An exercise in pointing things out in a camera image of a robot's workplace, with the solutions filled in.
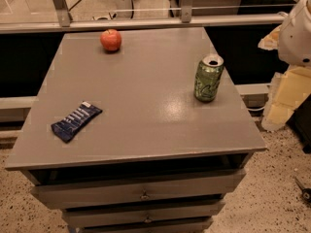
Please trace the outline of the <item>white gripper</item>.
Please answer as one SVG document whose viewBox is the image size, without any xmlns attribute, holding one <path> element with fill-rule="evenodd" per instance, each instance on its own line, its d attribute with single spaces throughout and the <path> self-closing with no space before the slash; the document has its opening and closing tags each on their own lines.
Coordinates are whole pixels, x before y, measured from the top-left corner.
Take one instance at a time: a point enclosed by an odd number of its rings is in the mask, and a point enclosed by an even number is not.
<svg viewBox="0 0 311 233">
<path fill-rule="evenodd" d="M 277 131 L 311 94 L 311 68 L 301 67 L 311 66 L 311 0 L 299 0 L 258 47 L 278 49 L 279 58 L 290 64 L 284 74 L 274 74 L 261 121 L 264 130 Z"/>
</svg>

